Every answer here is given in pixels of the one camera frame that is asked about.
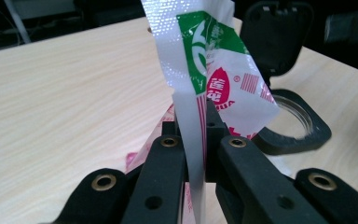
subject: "pink printed pattern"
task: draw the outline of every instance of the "pink printed pattern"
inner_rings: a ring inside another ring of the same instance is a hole
[[[200,125],[202,134],[202,155],[203,166],[206,168],[206,94],[197,97],[197,105],[199,107]]]
[[[261,98],[267,100],[268,102],[274,103],[274,97],[272,97],[271,92],[269,91],[269,87],[266,85],[266,83],[264,83],[263,85],[263,90],[261,91]]]
[[[245,73],[245,75],[243,75],[241,90],[255,94],[258,79],[259,76]]]

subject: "wooden table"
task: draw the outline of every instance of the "wooden table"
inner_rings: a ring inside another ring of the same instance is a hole
[[[53,221],[84,176],[125,170],[172,103],[147,27],[142,18],[0,51],[0,223]],[[293,175],[318,167],[358,189],[358,70],[302,49],[272,79],[279,88],[333,132],[322,148],[280,160]],[[291,132],[289,119],[272,126]],[[212,184],[207,204],[207,223],[225,223]]]

